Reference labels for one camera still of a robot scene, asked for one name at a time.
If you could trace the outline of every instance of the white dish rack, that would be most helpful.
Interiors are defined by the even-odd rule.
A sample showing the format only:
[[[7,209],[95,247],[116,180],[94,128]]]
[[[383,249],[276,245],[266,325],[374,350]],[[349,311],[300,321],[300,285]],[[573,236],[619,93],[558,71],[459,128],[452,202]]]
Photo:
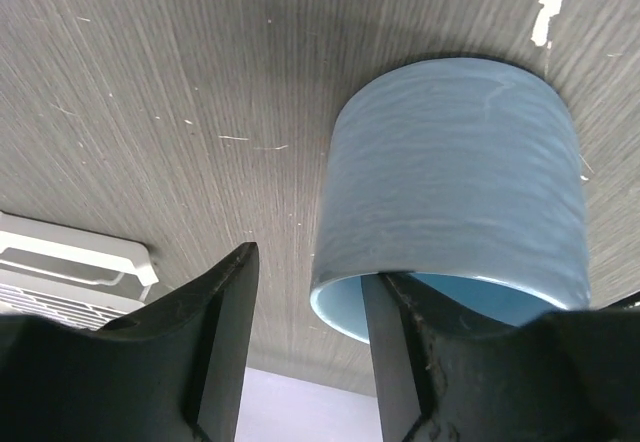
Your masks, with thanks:
[[[37,263],[16,262],[5,256],[8,249],[116,275],[111,279],[79,277]],[[126,274],[139,280],[138,297],[105,291],[129,283],[131,277]],[[0,212],[0,312],[41,315],[72,327],[96,330],[143,307],[157,282],[149,252],[142,244]]]

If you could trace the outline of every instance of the wood grain surface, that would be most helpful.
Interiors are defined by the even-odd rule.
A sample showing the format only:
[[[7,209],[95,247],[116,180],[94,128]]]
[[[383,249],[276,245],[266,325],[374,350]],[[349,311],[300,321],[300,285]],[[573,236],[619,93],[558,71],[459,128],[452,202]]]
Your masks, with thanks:
[[[564,0],[548,48],[538,0],[1,0],[0,210],[141,241],[164,291],[256,240],[249,365],[370,394],[368,347],[308,302],[340,108],[442,55],[544,77],[588,163],[604,304],[640,288],[637,1]]]

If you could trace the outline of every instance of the gray wooden surface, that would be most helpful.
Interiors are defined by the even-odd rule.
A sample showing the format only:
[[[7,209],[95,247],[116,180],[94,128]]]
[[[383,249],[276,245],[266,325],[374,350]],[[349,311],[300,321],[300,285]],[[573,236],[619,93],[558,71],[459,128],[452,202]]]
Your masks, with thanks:
[[[249,364],[372,393],[368,347],[308,303],[342,105],[443,54],[545,77],[592,169],[603,304],[640,288],[637,1],[564,0],[547,49],[530,41],[538,0],[1,0],[0,210],[148,244],[165,290],[256,240]]]

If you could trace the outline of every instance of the black object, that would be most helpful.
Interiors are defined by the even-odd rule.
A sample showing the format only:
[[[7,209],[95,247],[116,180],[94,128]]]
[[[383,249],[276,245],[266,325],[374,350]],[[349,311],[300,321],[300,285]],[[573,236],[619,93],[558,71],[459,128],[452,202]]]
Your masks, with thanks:
[[[385,442],[640,440],[640,312],[514,329],[407,274],[362,289]]]
[[[232,442],[256,244],[96,332],[0,317],[0,439]]]

